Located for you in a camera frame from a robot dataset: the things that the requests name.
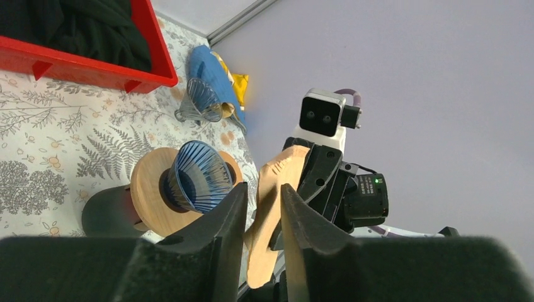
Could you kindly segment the single brown paper filter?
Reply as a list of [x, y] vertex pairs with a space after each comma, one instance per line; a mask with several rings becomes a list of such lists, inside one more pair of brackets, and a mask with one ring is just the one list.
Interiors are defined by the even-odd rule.
[[281, 218], [281, 185], [298, 188], [305, 159], [310, 148], [294, 145], [267, 162], [259, 171], [256, 196], [256, 215], [243, 236], [249, 251], [246, 282], [252, 289], [271, 280], [278, 252], [269, 243]]

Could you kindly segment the blue glass dripper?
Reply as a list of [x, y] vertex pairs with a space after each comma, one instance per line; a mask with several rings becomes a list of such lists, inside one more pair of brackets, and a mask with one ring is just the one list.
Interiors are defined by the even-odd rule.
[[233, 188], [233, 178], [222, 156], [209, 144], [186, 142], [162, 173], [160, 189], [167, 205], [178, 213], [208, 213]]

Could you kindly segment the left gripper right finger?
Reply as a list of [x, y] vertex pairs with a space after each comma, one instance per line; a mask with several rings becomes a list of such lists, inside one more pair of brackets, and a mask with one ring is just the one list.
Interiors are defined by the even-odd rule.
[[355, 238], [281, 187], [290, 301], [532, 301], [516, 257], [487, 237]]

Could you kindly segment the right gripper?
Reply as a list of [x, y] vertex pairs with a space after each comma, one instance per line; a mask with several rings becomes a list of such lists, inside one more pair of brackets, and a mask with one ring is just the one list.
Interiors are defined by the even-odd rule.
[[294, 145], [310, 148], [297, 188], [305, 204], [347, 233], [385, 222], [389, 198], [383, 174], [345, 162], [340, 150], [303, 138], [289, 137], [283, 148]]

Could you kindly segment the wooden ring holder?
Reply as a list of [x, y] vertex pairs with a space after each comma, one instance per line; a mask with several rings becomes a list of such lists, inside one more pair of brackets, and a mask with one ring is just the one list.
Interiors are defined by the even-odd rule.
[[[216, 208], [205, 214], [193, 211], [178, 213], [165, 202], [160, 180], [162, 173], [170, 168], [178, 150], [162, 147], [149, 152], [136, 163], [130, 179], [129, 188], [137, 214], [150, 231], [161, 237], [183, 229]], [[222, 158], [226, 163], [228, 157]]]

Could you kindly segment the dark red glass carafe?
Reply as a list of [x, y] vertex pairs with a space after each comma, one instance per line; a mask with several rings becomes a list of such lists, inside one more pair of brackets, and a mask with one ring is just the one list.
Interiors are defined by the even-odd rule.
[[92, 196], [83, 208], [81, 222], [88, 237], [140, 237], [148, 230], [136, 212], [128, 186]]

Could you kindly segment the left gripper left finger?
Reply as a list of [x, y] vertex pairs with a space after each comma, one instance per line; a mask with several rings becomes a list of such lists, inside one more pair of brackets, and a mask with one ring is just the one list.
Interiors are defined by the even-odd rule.
[[2, 301], [236, 301], [247, 216], [242, 182], [159, 243], [142, 238], [9, 237]]

